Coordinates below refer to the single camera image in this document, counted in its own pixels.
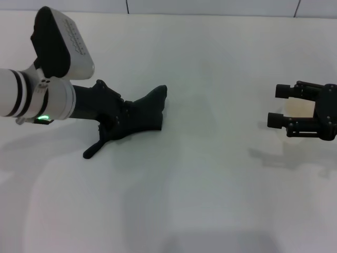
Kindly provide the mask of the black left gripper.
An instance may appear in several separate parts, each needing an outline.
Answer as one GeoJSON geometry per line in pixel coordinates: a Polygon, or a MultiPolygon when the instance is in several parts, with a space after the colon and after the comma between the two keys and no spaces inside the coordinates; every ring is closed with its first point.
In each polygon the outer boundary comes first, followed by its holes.
{"type": "Polygon", "coordinates": [[[110,89],[102,80],[92,87],[73,86],[76,96],[73,119],[96,120],[99,122],[100,138],[117,138],[119,125],[127,125],[127,113],[132,102],[110,89]]]}

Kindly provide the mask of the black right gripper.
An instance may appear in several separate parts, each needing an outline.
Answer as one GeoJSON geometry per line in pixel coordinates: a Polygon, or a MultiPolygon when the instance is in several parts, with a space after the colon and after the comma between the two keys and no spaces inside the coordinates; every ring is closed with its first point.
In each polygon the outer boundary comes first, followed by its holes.
{"type": "Polygon", "coordinates": [[[278,84],[275,97],[296,98],[315,102],[315,118],[291,118],[279,113],[268,113],[267,126],[286,129],[289,138],[320,138],[332,141],[336,137],[336,84],[314,84],[297,81],[294,87],[278,84]]]}

